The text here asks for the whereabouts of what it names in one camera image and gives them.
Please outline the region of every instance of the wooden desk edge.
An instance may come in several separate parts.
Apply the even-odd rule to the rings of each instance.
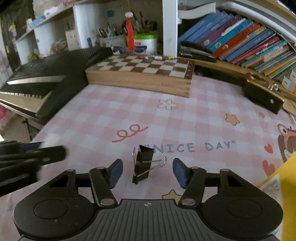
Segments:
[[[235,75],[235,76],[238,76],[240,78],[245,78],[245,74],[246,73],[254,73],[256,75],[259,75],[260,77],[262,77],[263,79],[265,79],[266,81],[272,83],[272,84],[278,84],[279,85],[279,89],[282,91],[282,93],[296,101],[296,95],[295,94],[292,94],[291,92],[288,92],[281,83],[277,82],[277,81],[274,81],[272,80],[271,78],[265,76],[265,75],[261,75],[259,74],[258,72],[252,70],[252,69],[247,69],[247,68],[244,68],[244,67],[241,67],[241,66],[238,66],[238,65],[234,65],[234,64],[230,64],[230,63],[227,63],[225,61],[220,61],[220,60],[217,60],[216,63],[212,63],[212,62],[207,62],[207,61],[203,61],[203,60],[197,60],[197,59],[191,59],[191,58],[183,58],[183,59],[186,59],[186,60],[192,60],[195,62],[195,65],[199,65],[199,66],[202,66],[202,67],[205,67],[205,68],[210,68],[210,69],[215,69],[215,70],[219,70],[219,71],[223,71],[225,73],[228,73],[228,74],[232,74],[232,75]]]

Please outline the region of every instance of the red squiggle print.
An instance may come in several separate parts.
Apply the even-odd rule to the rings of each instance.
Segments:
[[[137,130],[133,130],[132,129],[132,127],[133,126],[136,126],[137,127]],[[146,130],[148,127],[145,127],[144,129],[142,129],[141,130],[141,127],[138,125],[138,124],[133,124],[133,125],[131,125],[130,126],[130,130],[131,130],[131,132],[134,132],[133,134],[131,134],[131,135],[128,135],[128,132],[126,131],[126,130],[119,130],[116,134],[117,134],[117,136],[118,137],[121,137],[122,139],[120,139],[120,140],[116,140],[116,141],[112,141],[113,143],[114,142],[119,142],[119,141],[123,141],[125,138],[127,138],[127,137],[132,137],[132,136],[134,136],[135,134],[137,134],[138,132],[142,132],[142,131],[144,131],[144,130]]]

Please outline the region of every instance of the green lid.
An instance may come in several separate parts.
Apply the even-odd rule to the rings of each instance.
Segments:
[[[135,39],[157,39],[157,35],[153,33],[147,33],[147,34],[135,34]]]

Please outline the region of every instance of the white box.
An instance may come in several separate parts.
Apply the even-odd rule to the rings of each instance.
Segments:
[[[294,83],[296,83],[296,69],[293,69],[290,75],[290,80],[292,80]]]
[[[110,38],[99,38],[99,42],[101,47],[114,47],[114,46],[126,47],[127,46],[125,35],[113,36]]]
[[[66,31],[66,39],[69,51],[80,49],[80,44],[78,41],[76,30]]]
[[[290,79],[288,79],[286,76],[283,79],[282,85],[284,86],[284,88],[286,90],[295,94],[295,83],[293,81],[291,81]]]

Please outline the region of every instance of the metal pivot screw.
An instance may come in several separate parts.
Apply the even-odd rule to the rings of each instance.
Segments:
[[[193,200],[191,198],[185,198],[181,201],[181,203],[185,206],[192,206],[195,204],[195,200]]]
[[[115,201],[111,198],[104,198],[101,200],[101,204],[104,205],[104,206],[110,206],[112,204],[114,204]]]

